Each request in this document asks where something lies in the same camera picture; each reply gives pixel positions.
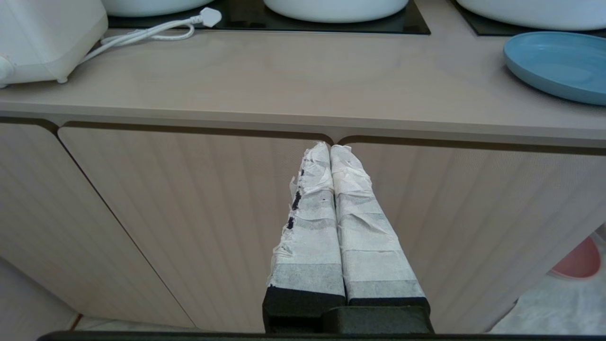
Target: white appliance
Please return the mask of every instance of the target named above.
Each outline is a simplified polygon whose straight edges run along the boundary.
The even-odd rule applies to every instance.
[[[267,7],[290,18],[314,22],[362,22],[395,14],[408,0],[264,0]]]
[[[0,0],[0,88],[66,82],[106,30],[101,0]]]
[[[473,13],[544,30],[606,28],[606,0],[458,0]]]
[[[212,0],[102,0],[108,15],[154,16],[191,10]]]

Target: white tape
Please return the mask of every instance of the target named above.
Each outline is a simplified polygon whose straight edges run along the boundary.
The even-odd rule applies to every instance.
[[[424,297],[362,163],[343,146],[331,162],[347,298]]]
[[[345,296],[336,230],[330,154],[325,143],[305,151],[268,286]]]

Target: countertop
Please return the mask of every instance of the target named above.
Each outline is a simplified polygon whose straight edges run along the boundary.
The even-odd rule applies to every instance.
[[[2,89],[0,115],[606,147],[606,107],[528,87],[505,67],[507,37],[416,2],[431,36],[198,32],[111,50],[66,84]]]

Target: cabinet door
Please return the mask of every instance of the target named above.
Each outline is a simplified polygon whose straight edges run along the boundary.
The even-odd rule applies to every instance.
[[[606,158],[352,143],[440,333],[479,333],[606,219]]]
[[[85,315],[192,326],[56,137],[0,124],[0,256]]]
[[[198,328],[263,331],[311,140],[64,127],[61,140]]]

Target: white bowl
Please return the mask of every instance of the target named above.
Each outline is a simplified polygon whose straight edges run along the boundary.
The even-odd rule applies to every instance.
[[[562,31],[606,28],[606,0],[457,1],[473,13],[507,24]]]
[[[408,0],[264,0],[274,12],[313,22],[362,22],[401,11]]]
[[[105,11],[113,16],[154,16],[191,10],[212,0],[102,0]]]

